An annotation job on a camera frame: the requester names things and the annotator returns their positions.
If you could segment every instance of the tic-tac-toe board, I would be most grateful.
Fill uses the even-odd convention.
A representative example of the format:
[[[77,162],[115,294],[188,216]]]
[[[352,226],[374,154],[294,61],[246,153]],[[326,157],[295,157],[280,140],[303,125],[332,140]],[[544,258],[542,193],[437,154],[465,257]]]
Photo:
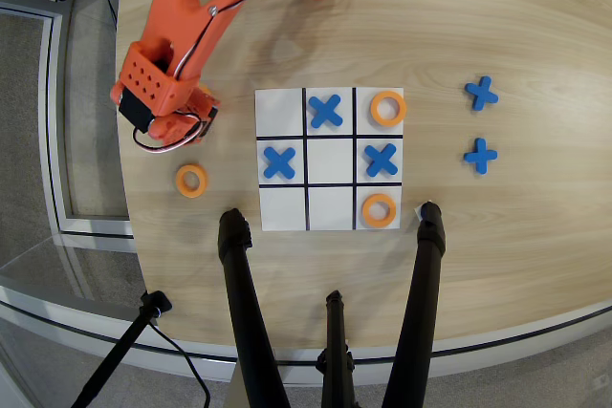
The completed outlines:
[[[400,227],[403,88],[255,92],[264,231]]]

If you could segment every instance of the game piece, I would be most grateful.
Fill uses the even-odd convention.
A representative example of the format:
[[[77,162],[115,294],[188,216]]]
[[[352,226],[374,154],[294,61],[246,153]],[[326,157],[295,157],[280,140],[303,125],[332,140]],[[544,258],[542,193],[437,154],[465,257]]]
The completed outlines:
[[[196,175],[198,178],[198,186],[195,188],[190,187],[185,182],[185,175],[189,172]],[[207,189],[208,176],[207,171],[204,170],[200,164],[186,164],[176,173],[176,186],[183,196],[186,198],[197,198],[201,196]]]
[[[283,153],[278,155],[273,147],[268,147],[266,150],[264,150],[264,156],[270,161],[270,165],[264,171],[264,176],[266,176],[266,179],[271,179],[277,172],[285,176],[287,179],[292,179],[295,177],[295,171],[289,165],[289,161],[295,156],[294,148],[289,147]]]
[[[389,211],[387,212],[386,217],[384,217],[383,219],[379,219],[379,220],[374,219],[370,215],[370,209],[372,208],[374,204],[377,204],[377,203],[383,203],[389,207]],[[397,208],[395,206],[395,203],[389,196],[383,195],[382,193],[380,193],[380,194],[372,195],[367,200],[365,200],[365,203],[363,203],[362,212],[363,212],[363,219],[368,225],[372,226],[373,228],[384,228],[386,226],[389,226],[391,222],[395,220]]]
[[[335,112],[336,107],[340,104],[340,96],[333,95],[327,102],[321,101],[318,97],[311,97],[308,99],[308,103],[317,110],[317,114],[311,123],[313,128],[320,128],[327,120],[334,126],[342,125],[342,117]]]
[[[475,152],[466,153],[465,160],[468,163],[476,164],[478,174],[487,174],[488,161],[497,160],[497,152],[495,150],[487,150],[487,141],[481,138],[476,139]]]
[[[474,95],[473,110],[480,112],[485,108],[485,104],[496,104],[499,101],[499,96],[491,91],[493,80],[490,76],[483,76],[480,79],[480,84],[468,83],[466,91]]]
[[[381,105],[381,102],[383,102],[383,99],[387,97],[395,100],[398,104],[398,113],[394,118],[383,118],[379,113],[379,106]],[[405,114],[408,111],[408,108],[406,107],[405,100],[401,95],[398,95],[393,91],[383,91],[381,93],[378,93],[376,97],[374,97],[374,99],[372,100],[370,111],[372,113],[372,118],[379,125],[391,127],[395,126],[396,124],[400,124],[402,121],[404,121]]]
[[[395,176],[398,173],[398,168],[395,164],[393,164],[390,160],[397,148],[392,143],[388,143],[382,152],[379,152],[372,145],[368,145],[365,147],[365,154],[372,159],[372,163],[367,168],[367,175],[370,177],[376,177],[379,172],[383,169]]]

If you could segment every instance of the orange plastic part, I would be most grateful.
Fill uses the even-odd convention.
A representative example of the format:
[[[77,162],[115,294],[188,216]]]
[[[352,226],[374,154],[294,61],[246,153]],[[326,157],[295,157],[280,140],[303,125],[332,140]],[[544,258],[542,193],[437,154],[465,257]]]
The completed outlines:
[[[383,118],[379,113],[379,106],[381,102],[385,98],[393,99],[398,104],[398,113],[394,118]],[[405,105],[405,100],[401,95],[398,95],[394,91],[383,91],[382,93],[378,93],[374,99],[372,100],[372,105],[370,106],[370,112],[372,113],[372,118],[381,126],[385,126],[387,128],[400,124],[404,121],[405,114],[407,113],[408,108]]]
[[[386,217],[383,219],[376,220],[370,215],[370,209],[376,203],[383,203],[389,207],[389,211],[386,214]],[[363,203],[363,219],[365,222],[372,226],[373,228],[385,228],[386,226],[391,225],[391,222],[395,220],[395,216],[397,213],[397,207],[393,200],[382,193],[377,195],[370,196],[365,203]]]
[[[192,172],[198,177],[198,186],[195,188],[189,187],[185,182],[185,175]],[[200,164],[186,164],[182,166],[176,173],[176,186],[181,194],[187,198],[197,198],[202,196],[208,185],[207,171]]]
[[[198,81],[242,4],[222,9],[238,1],[211,0],[200,5],[200,0],[153,0],[142,38],[130,46],[111,98],[119,105],[122,92],[129,89],[156,117],[153,123],[162,125],[163,129],[155,127],[151,134],[164,145],[181,139],[195,123],[193,118],[181,123],[177,112],[195,111],[209,121],[207,107],[219,105],[198,88]]]

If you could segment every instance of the white game board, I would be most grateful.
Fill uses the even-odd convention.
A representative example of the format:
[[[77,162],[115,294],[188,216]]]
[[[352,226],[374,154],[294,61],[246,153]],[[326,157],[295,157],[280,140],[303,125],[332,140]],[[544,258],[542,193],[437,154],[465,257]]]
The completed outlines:
[[[295,88],[255,92],[259,200],[264,231],[370,229],[362,217],[362,207],[368,197],[379,193],[390,197],[397,206],[395,219],[385,229],[400,227],[404,123],[384,127],[372,118],[372,100],[383,91],[404,96],[403,88]],[[321,116],[311,105],[311,97],[327,103],[333,95],[340,97],[335,113],[341,117],[341,125],[326,119],[318,128],[313,127],[313,118],[319,114],[320,121]],[[379,113],[384,118],[393,118],[397,106],[392,101],[383,102]],[[383,169],[372,178],[366,170],[373,160],[365,154],[365,148],[371,145],[382,151],[387,144],[397,149],[389,160],[398,171],[391,175]],[[273,165],[264,153],[269,147],[281,157],[288,149],[295,151],[286,163],[295,173],[291,178],[280,171],[270,178],[265,176]],[[385,214],[386,208],[378,204],[370,212],[377,219]]]

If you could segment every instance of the metal frame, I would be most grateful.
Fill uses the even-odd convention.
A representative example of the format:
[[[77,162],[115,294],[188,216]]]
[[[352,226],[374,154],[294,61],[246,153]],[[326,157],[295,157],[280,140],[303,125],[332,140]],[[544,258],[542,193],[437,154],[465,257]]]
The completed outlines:
[[[38,141],[49,224],[57,245],[135,252],[129,220],[72,212],[64,138],[64,71],[74,0],[0,0],[0,13],[40,19]]]
[[[105,356],[123,335],[137,309],[102,304],[27,288],[0,276],[0,317],[30,332],[88,354]],[[612,326],[612,300],[509,329],[435,341],[429,377],[447,376],[549,351]],[[233,346],[177,340],[205,379],[229,382],[237,361]],[[384,384],[395,347],[352,348],[356,385]],[[316,349],[274,349],[283,383],[320,386]],[[192,376],[181,355],[145,329],[123,363]]]

